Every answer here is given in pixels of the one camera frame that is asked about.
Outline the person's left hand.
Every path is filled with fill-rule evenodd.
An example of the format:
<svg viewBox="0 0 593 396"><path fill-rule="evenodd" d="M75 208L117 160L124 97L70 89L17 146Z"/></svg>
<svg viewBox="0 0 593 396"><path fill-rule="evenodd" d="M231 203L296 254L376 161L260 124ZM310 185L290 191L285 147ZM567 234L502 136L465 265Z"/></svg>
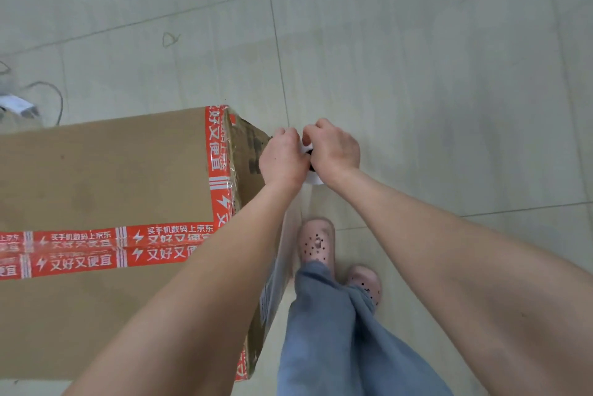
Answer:
<svg viewBox="0 0 593 396"><path fill-rule="evenodd" d="M270 139L259 159L265 186L296 196L307 177L309 160L301 145L271 145Z"/></svg>

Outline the person's right hand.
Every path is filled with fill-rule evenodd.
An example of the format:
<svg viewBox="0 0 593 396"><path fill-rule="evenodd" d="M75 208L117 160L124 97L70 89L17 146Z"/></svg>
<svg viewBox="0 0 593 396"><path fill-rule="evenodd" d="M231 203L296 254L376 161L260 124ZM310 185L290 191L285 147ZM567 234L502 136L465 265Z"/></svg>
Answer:
<svg viewBox="0 0 593 396"><path fill-rule="evenodd" d="M322 182L340 192L360 170L360 145L347 131L336 126L336 150L314 150L311 162Z"/></svg>

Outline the white tape roll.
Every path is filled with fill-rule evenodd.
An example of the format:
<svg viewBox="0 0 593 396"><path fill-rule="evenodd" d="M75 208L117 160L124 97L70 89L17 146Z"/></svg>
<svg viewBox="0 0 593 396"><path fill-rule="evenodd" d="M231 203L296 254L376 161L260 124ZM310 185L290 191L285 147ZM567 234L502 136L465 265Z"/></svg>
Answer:
<svg viewBox="0 0 593 396"><path fill-rule="evenodd" d="M313 167L313 163L311 162L311 157L313 155L313 149L314 149L314 147L313 147L312 143L305 145L301 142L301 152L307 154L310 158L309 169L307 172L307 177L305 179L305 183L308 183L310 185L324 185L321 178L317 174L315 168Z"/></svg>

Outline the person's right forearm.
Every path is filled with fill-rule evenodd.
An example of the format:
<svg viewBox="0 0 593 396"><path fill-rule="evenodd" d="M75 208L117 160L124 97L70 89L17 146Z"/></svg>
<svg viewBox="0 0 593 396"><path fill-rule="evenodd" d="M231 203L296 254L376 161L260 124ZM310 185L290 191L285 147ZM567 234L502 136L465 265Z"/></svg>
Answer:
<svg viewBox="0 0 593 396"><path fill-rule="evenodd" d="M315 165L490 396L593 396L593 275L359 169Z"/></svg>

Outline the person's left forearm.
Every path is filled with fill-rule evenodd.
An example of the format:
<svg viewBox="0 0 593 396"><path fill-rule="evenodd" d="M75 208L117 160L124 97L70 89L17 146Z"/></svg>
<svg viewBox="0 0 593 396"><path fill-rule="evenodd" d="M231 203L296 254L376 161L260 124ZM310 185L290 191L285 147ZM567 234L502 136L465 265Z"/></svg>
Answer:
<svg viewBox="0 0 593 396"><path fill-rule="evenodd" d="M63 396L230 396L301 183L270 181L192 253Z"/></svg>

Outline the pink perforated clog shoe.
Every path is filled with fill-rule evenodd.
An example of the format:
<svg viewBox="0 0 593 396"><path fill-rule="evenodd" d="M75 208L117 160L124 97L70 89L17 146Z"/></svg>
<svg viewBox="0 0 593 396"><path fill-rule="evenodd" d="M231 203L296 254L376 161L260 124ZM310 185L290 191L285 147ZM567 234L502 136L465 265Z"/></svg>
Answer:
<svg viewBox="0 0 593 396"><path fill-rule="evenodd" d="M301 265L320 263L335 279L336 230L330 220L318 217L305 221L298 233L297 250Z"/></svg>
<svg viewBox="0 0 593 396"><path fill-rule="evenodd" d="M367 295L372 306L376 308L382 300L382 283L376 272L363 265L352 265L346 273L345 284L356 287Z"/></svg>

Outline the cardboard box with red tape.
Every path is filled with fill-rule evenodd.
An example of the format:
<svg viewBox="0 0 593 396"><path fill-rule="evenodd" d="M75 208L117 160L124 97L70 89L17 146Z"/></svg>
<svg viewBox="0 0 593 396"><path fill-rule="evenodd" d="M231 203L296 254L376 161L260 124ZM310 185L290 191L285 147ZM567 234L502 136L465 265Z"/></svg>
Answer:
<svg viewBox="0 0 593 396"><path fill-rule="evenodd" d="M0 379L72 381L263 188L228 106L0 137Z"/></svg>

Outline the person's blue jeans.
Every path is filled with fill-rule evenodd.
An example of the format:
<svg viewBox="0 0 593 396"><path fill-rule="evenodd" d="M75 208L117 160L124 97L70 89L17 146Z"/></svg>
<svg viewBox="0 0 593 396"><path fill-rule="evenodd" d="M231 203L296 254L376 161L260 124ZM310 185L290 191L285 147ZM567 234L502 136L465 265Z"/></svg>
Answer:
<svg viewBox="0 0 593 396"><path fill-rule="evenodd" d="M343 286L318 261L302 265L277 396L453 396L431 366L374 317L361 287Z"/></svg>

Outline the white power adapter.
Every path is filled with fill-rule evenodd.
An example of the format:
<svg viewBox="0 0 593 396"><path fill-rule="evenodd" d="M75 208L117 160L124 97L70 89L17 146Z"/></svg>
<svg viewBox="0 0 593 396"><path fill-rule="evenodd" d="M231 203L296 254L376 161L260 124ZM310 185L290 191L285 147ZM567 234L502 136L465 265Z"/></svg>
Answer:
<svg viewBox="0 0 593 396"><path fill-rule="evenodd" d="M0 94L0 109L28 120L40 118L39 110L34 104L11 93Z"/></svg>

